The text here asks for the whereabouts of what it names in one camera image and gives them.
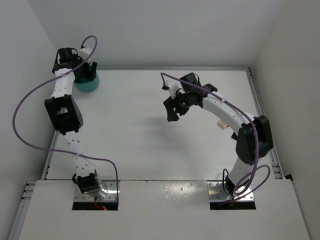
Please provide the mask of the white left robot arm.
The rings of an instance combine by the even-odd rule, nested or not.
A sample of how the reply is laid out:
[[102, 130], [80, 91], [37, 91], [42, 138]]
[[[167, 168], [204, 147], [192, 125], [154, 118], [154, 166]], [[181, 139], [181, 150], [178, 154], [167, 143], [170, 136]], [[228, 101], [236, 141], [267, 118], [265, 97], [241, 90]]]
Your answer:
[[57, 51], [52, 73], [58, 79], [55, 81], [53, 94], [44, 101], [44, 105], [54, 129], [64, 137], [70, 151], [75, 153], [73, 159], [76, 173], [72, 181], [82, 194], [98, 198], [103, 184], [96, 167], [81, 156], [86, 149], [82, 139], [84, 119], [72, 96], [77, 77], [89, 81], [96, 78], [97, 63], [90, 62], [92, 49], [81, 46], [79, 51], [73, 51], [70, 47]]

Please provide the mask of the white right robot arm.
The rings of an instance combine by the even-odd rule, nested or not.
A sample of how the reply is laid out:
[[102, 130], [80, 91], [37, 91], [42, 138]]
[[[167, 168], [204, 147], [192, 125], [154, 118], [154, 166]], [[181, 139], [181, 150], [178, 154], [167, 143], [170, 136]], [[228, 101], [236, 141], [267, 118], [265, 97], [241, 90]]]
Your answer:
[[197, 74], [191, 72], [181, 78], [167, 73], [160, 74], [162, 89], [170, 96], [163, 104], [167, 121], [176, 122], [190, 107], [198, 106], [225, 122], [236, 136], [237, 160], [222, 181], [222, 191], [233, 199], [242, 197], [250, 187], [261, 158], [274, 147], [269, 119], [254, 116], [227, 100], [210, 83], [202, 85]]

